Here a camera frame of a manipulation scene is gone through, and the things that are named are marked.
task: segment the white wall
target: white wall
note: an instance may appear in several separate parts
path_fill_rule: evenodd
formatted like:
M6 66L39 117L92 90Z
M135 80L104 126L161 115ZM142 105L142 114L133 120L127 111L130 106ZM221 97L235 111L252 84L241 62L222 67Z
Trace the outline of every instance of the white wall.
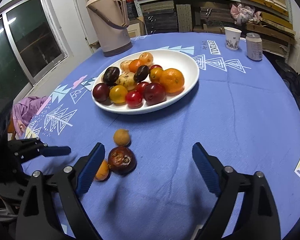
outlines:
M300 74L300 8L295 0L290 0L293 30L296 32L295 44L291 46L288 64Z
M290 0L292 10L293 30L296 32L296 38L300 38L300 8L295 0Z
M0 7L11 0L2 0ZM31 95L49 95L81 62L92 55L81 28L73 0L51 0L53 9L70 46L70 56L50 71L34 88Z

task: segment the yellow cherry tomato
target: yellow cherry tomato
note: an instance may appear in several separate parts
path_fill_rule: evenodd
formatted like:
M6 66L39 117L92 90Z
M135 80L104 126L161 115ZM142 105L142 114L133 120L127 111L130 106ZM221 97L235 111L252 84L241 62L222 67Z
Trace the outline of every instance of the yellow cherry tomato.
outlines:
M109 98L115 104L121 104L126 101L126 94L128 94L128 90L124 86L118 85L110 90Z
M158 68L158 67L153 68L149 74L151 82L159 83L162 72L163 72L162 68Z

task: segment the blue tablecloth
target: blue tablecloth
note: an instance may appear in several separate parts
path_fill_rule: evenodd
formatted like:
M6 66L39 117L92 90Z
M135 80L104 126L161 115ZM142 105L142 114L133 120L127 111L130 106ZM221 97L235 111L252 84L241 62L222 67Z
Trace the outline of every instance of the blue tablecloth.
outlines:
M130 50L114 57L98 50L50 95L26 137L68 145L72 153L35 158L23 165L25 172L53 173L87 155L97 142L105 145L107 156L115 147L114 132L125 128L138 166L128 176L112 173L106 182L93 182L81 198L88 216L104 240L190 239L216 202L192 160L192 145L200 142L223 165L246 174L264 172L284 237L300 217L300 112L270 62L247 58L245 41L238 51L226 49L219 34L155 34L132 42ZM196 60L199 81L188 95L165 109L132 116L108 113L93 103L90 91L102 70L129 54L159 48ZM73 235L58 197L55 203ZM226 234L234 228L239 204Z

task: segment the fruit bowl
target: fruit bowl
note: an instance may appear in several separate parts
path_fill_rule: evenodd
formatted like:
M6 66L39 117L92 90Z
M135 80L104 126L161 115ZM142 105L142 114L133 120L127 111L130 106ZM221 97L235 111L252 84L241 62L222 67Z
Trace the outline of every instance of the fruit bowl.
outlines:
M143 104L139 108L130 108L127 104L124 105L111 104L110 100L100 103L94 99L91 93L92 100L95 102L95 104L98 107L100 107L105 111L117 113L117 114L145 114L145 113L157 111L159 109L170 106L171 104L175 103L176 101L184 97L187 93L189 93L189 91L197 83L199 78L199 67L190 56L182 52L168 50L168 49L153 49L153 50L146 50L146 51L141 51L138 53L131 54L129 56L117 60L116 62L112 63L110 66L107 66L104 69L104 71L98 76L98 78L95 80L93 87L95 87L95 85L102 82L101 78L108 67L115 66L120 68L121 62L123 62L124 60L137 59L144 52L150 52L154 57L153 64L158 64L162 66L164 70L168 68L175 68L181 71L185 78L185 84L183 90L173 94L167 93L166 100L156 105L148 105L145 99L143 99ZM151 82L149 76L144 81L149 83Z

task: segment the potato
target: potato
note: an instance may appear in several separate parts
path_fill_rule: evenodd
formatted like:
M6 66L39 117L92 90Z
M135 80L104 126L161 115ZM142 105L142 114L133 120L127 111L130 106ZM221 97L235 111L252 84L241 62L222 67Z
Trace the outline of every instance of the potato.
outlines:
M134 79L134 73L133 72L127 72L123 73L119 76L117 80L118 85L124 86L128 91L135 89L137 83L135 83Z
M125 60L120 63L120 68L123 72L130 72L129 70L129 64L131 63L132 60Z

